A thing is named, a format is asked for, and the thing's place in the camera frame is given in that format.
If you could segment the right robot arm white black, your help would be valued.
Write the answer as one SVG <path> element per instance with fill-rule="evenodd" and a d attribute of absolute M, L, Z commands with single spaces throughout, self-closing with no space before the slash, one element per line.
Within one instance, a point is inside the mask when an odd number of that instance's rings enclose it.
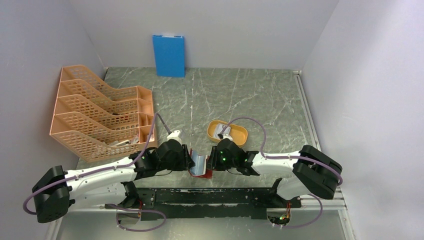
<path fill-rule="evenodd" d="M 277 174 L 269 197 L 275 207 L 302 195 L 331 200 L 343 182 L 343 167 L 311 145 L 289 153 L 263 153 L 245 151 L 226 138 L 212 148 L 206 167 L 212 171 L 235 169 L 244 176 Z"/>

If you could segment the red leather card holder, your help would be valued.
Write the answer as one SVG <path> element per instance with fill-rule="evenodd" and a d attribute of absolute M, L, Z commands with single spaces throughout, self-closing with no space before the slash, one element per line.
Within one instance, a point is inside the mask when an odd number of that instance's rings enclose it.
<path fill-rule="evenodd" d="M 200 155 L 193 149 L 190 150 L 189 154 L 194 162 L 194 166 L 188 170 L 189 174 L 195 178 L 211 179 L 213 176 L 213 171 L 207 168 L 209 156 Z"/>

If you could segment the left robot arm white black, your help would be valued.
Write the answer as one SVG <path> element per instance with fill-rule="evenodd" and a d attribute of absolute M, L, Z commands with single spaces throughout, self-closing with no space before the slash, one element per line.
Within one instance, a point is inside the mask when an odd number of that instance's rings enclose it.
<path fill-rule="evenodd" d="M 35 215 L 39 223 L 49 223 L 69 210 L 96 205 L 137 208 L 143 200 L 136 180 L 154 177 L 164 170 L 187 171 L 195 165 L 187 145 L 174 139 L 97 167 L 65 171 L 58 165 L 32 188 Z"/>

